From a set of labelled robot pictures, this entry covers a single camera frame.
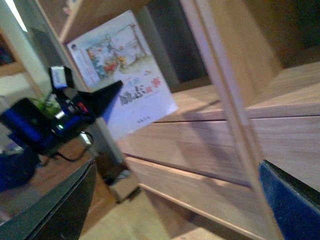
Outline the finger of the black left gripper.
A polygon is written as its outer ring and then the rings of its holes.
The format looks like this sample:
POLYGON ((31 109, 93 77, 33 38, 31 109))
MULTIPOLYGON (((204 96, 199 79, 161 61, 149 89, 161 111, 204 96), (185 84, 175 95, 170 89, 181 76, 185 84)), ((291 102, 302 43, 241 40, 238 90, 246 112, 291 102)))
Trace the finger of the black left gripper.
POLYGON ((0 226, 2 240, 78 240, 94 195, 93 159, 0 226))

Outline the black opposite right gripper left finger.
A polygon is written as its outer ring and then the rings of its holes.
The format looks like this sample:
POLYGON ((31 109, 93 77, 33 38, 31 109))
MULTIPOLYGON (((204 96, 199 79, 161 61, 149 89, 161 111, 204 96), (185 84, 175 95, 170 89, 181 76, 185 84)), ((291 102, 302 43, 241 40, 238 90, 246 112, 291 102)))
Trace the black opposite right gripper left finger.
POLYGON ((92 112, 96 118, 100 118, 105 113, 111 113, 122 87, 123 82, 119 80, 94 92, 78 91, 78 94, 86 109, 92 112))

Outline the blue black opposite gripper body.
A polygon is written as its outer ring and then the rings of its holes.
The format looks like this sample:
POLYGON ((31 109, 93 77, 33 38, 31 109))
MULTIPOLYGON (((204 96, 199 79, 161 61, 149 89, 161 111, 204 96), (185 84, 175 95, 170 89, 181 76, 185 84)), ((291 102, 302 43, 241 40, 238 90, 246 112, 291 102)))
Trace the blue black opposite gripper body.
POLYGON ((28 98, 22 98, 0 114, 9 137, 20 146, 27 146, 40 155, 56 155, 59 148, 76 138, 97 116, 74 87, 71 69, 49 68, 52 94, 60 111, 48 117, 28 98))

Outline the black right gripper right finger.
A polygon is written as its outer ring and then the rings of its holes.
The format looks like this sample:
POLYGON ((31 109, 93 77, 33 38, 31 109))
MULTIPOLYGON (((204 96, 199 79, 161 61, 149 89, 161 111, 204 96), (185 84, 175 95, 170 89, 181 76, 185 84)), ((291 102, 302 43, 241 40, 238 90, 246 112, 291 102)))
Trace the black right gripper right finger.
POLYGON ((275 221, 286 240, 320 238, 320 192, 263 160, 259 180, 275 221))

